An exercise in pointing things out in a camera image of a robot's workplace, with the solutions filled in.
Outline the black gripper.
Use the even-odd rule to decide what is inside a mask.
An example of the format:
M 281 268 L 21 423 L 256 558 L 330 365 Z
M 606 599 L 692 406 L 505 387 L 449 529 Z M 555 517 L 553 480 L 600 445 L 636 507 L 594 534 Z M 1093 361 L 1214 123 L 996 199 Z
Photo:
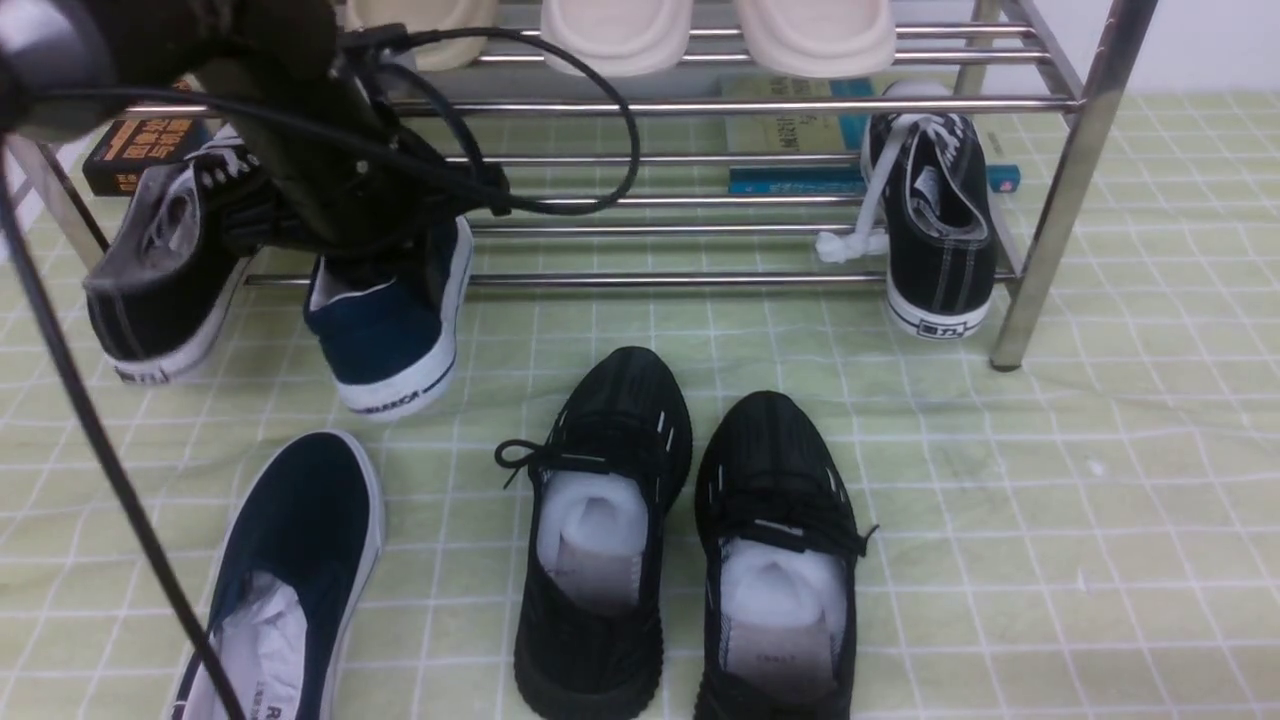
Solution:
M 264 55 L 224 56 L 196 72 L 296 214 L 278 242 L 367 258 L 410 243 L 479 208 L 509 211 L 493 161 L 449 164 L 390 109 L 381 81 L 411 72 L 370 56 L 332 56 L 297 74 Z

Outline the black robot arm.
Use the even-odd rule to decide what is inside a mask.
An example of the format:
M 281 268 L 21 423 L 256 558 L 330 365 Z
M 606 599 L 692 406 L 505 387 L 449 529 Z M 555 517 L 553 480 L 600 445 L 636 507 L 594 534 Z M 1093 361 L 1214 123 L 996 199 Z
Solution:
M 3 133 L 61 142 L 193 77 L 261 161 L 270 190 L 237 201 L 220 241 L 369 258 L 485 208 L 504 172 L 452 167 L 372 95 L 401 24 L 343 32 L 326 1 L 5 1 Z

